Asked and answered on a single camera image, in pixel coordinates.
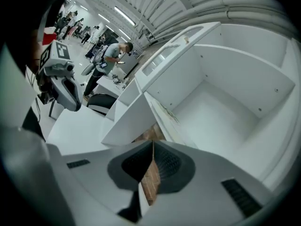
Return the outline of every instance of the black chair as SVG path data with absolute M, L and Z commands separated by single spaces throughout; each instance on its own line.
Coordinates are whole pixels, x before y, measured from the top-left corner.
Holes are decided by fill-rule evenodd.
M 95 94 L 90 97 L 87 107 L 102 115 L 106 115 L 117 99 L 106 94 Z

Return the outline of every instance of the white table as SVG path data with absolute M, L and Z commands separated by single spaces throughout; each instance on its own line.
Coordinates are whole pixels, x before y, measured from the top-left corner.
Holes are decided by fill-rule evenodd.
M 117 99 L 123 91 L 121 84 L 114 84 L 112 78 L 108 79 L 105 76 L 101 77 L 97 84 L 96 94 L 107 94 Z

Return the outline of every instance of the fluorescent light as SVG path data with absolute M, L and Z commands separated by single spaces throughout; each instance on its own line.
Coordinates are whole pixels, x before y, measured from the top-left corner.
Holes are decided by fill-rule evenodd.
M 106 20 L 107 22 L 109 22 L 108 19 L 106 19 L 104 16 L 101 16 L 100 14 L 98 14 L 100 17 L 102 17 L 104 20 Z
M 119 28 L 119 30 L 120 30 L 125 36 L 127 36 L 120 28 Z M 127 37 L 128 37 L 128 36 L 127 36 Z M 128 39 L 131 40 L 130 37 L 128 37 Z
M 81 7 L 83 8 L 83 9 L 85 9 L 85 10 L 87 10 L 88 11 L 88 9 L 86 9 L 85 7 L 83 7 L 82 5 L 81 5 Z
M 107 27 L 108 29 L 110 29 L 112 32 L 114 32 L 114 30 L 112 30 L 108 25 L 106 25 L 106 27 Z
M 122 12 L 118 7 L 115 7 L 115 10 L 119 12 L 127 21 L 130 22 L 131 25 L 135 26 L 135 23 L 132 19 L 130 19 L 124 12 Z

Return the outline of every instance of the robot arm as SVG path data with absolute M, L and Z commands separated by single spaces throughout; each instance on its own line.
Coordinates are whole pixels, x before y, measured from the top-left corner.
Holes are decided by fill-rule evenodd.
M 78 111 L 82 103 L 82 89 L 74 79 L 74 64 L 68 46 L 52 41 L 41 55 L 38 85 L 42 93 L 39 99 L 43 104 L 56 100 L 70 111 Z

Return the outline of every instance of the gray t-shirt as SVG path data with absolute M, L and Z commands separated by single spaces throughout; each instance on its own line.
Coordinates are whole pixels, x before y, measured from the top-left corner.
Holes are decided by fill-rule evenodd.
M 109 74 L 110 71 L 113 69 L 115 62 L 107 61 L 107 60 L 105 60 L 105 57 L 107 56 L 107 57 L 112 57 L 112 58 L 118 58 L 119 52 L 120 52 L 120 49 L 119 49 L 118 44 L 117 43 L 111 44 L 103 56 L 104 61 L 107 63 L 107 66 L 102 68 L 100 65 L 97 65 L 96 69 L 99 72 Z

